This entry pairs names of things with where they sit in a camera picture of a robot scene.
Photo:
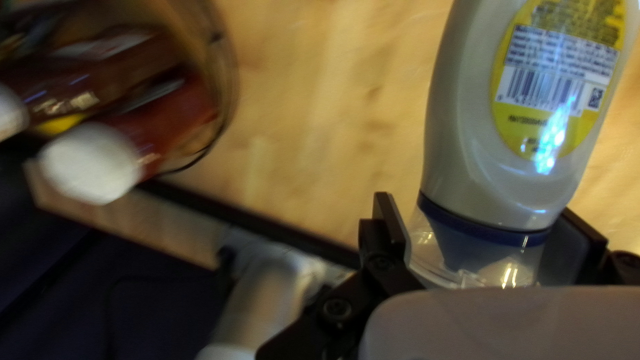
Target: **qr code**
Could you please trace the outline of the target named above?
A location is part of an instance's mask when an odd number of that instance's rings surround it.
[[[601,88],[593,88],[591,91],[591,97],[589,98],[588,106],[592,109],[600,108],[600,101],[602,101],[602,96],[604,95],[604,89]]]

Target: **yellow label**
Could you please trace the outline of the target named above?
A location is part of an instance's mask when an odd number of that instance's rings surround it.
[[[540,173],[589,134],[610,96],[624,0],[528,0],[493,64],[491,102],[506,145]]]
[[[85,114],[67,115],[51,119],[43,124],[36,126],[39,133],[49,136],[55,136],[69,130],[71,127],[78,125],[86,118]]]

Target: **white plastic bottle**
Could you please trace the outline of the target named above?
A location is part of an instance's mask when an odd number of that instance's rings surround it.
[[[442,286],[527,286],[640,24],[638,0],[455,0],[427,111],[410,267]]]

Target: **blue ring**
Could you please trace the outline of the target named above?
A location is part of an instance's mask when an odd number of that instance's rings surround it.
[[[538,246],[545,242],[551,230],[549,227],[547,229],[531,233],[519,233],[516,231],[507,231],[487,225],[477,224],[441,208],[433,201],[429,200],[422,192],[420,192],[418,196],[418,207],[429,220],[440,222],[442,225],[451,227],[456,231],[473,236],[477,239],[500,245],[513,247]]]

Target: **wooden surface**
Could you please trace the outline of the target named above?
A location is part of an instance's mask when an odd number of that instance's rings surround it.
[[[202,20],[175,11],[200,0],[142,1],[201,63]],[[213,1],[236,50],[237,112],[208,157],[166,180],[352,246],[375,191],[408,220],[451,0]],[[612,248],[640,252],[637,99],[636,47],[570,207]]]

